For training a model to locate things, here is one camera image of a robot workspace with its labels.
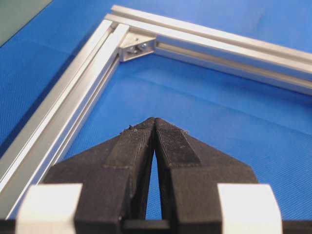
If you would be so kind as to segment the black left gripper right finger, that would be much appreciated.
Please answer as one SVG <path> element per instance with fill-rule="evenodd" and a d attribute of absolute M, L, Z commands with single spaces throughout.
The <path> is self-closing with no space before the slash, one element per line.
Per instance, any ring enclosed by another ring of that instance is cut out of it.
<path fill-rule="evenodd" d="M 178 234 L 220 234 L 218 183 L 257 183 L 251 167 L 155 119 L 162 217 Z"/>

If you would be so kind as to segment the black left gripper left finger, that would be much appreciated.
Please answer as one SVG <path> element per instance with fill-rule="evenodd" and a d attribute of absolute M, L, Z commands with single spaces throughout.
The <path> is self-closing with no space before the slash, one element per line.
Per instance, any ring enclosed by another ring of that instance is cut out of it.
<path fill-rule="evenodd" d="M 45 184 L 81 183 L 78 234 L 119 234 L 124 219 L 144 219 L 154 155 L 154 118 L 55 164 Z"/>

